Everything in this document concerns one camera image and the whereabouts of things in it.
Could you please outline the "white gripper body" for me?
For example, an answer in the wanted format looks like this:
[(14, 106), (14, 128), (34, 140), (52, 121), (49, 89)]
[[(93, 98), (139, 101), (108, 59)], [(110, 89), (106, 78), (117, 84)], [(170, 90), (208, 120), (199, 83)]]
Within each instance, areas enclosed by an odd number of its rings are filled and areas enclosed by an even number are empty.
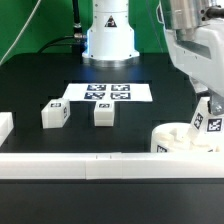
[(171, 30), (164, 34), (173, 65), (224, 97), (224, 28), (199, 27), (193, 42), (178, 42)]

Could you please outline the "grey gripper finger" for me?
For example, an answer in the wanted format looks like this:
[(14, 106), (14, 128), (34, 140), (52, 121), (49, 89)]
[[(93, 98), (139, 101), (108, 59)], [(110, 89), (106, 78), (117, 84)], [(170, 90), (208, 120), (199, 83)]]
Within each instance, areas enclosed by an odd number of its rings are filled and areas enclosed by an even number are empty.
[(205, 85), (201, 84), (198, 80), (196, 80), (192, 77), (190, 77), (189, 80), (190, 80), (196, 93), (202, 93), (202, 92), (206, 92), (208, 90), (208, 88)]
[(210, 93), (210, 112), (215, 115), (219, 116), (224, 114), (224, 97), (220, 96), (215, 92)]

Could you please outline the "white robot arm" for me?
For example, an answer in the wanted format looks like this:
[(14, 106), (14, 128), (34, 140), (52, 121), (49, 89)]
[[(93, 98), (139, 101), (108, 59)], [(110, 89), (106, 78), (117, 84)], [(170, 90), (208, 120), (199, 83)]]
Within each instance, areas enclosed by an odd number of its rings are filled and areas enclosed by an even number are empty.
[[(129, 0), (93, 0), (84, 62), (119, 67), (139, 57), (128, 9)], [(211, 114), (224, 114), (224, 7), (217, 0), (159, 0), (157, 19), (173, 65), (210, 93)]]

